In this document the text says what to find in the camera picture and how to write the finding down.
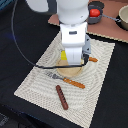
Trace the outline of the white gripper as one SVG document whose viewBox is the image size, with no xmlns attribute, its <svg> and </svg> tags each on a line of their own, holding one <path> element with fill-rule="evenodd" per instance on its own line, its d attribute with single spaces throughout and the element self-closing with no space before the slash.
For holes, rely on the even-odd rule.
<svg viewBox="0 0 128 128">
<path fill-rule="evenodd" d="M 62 45 L 69 65 L 80 65 L 81 60 L 88 62 L 91 53 L 90 38 L 86 34 L 87 23 L 60 25 Z"/>
</svg>

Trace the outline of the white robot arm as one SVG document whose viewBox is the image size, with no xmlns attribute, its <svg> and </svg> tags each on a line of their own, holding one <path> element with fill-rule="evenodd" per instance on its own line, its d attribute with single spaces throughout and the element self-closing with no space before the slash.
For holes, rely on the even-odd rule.
<svg viewBox="0 0 128 128">
<path fill-rule="evenodd" d="M 35 12 L 53 13 L 60 21 L 62 45 L 69 65 L 81 63 L 85 45 L 89 0 L 26 0 Z"/>
</svg>

